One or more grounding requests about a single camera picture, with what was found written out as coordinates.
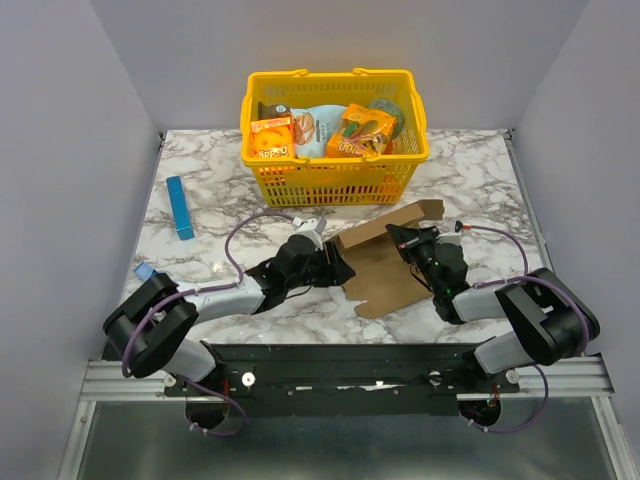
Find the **brown cardboard box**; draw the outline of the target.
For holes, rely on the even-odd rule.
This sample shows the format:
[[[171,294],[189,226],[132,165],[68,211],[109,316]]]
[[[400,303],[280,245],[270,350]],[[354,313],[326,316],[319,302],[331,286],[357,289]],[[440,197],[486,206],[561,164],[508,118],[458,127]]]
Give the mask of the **brown cardboard box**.
[[[421,199],[337,236],[342,258],[355,271],[343,288],[347,299],[360,302],[355,306],[356,314],[377,319],[432,296],[413,277],[386,226],[417,227],[423,220],[439,221],[443,215],[441,199]]]

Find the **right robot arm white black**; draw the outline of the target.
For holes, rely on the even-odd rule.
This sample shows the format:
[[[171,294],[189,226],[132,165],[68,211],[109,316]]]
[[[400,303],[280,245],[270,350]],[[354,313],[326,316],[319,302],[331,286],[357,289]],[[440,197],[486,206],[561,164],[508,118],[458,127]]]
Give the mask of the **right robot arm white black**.
[[[548,268],[532,270],[519,240],[512,234],[458,221],[454,230],[410,228],[388,224],[386,230],[412,276],[432,294],[440,318],[452,325],[505,318],[511,331],[476,347],[460,367],[460,379],[480,392],[497,373],[525,365],[550,366],[581,355],[601,332],[599,321]],[[462,233],[481,230],[508,237],[521,251],[524,273],[470,284],[461,246]]]

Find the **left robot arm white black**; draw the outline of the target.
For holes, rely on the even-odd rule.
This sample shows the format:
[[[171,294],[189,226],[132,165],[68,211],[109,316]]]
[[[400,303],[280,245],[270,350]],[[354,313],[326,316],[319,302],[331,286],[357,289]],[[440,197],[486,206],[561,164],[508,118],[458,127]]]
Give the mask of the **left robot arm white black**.
[[[284,303],[292,290],[341,286],[354,276],[335,242],[294,234],[237,283],[180,291],[168,274],[151,276],[111,313],[103,331],[120,355],[124,377],[165,371],[187,377],[197,393],[209,395],[220,387],[222,372],[211,348],[187,338],[194,325],[260,314]]]

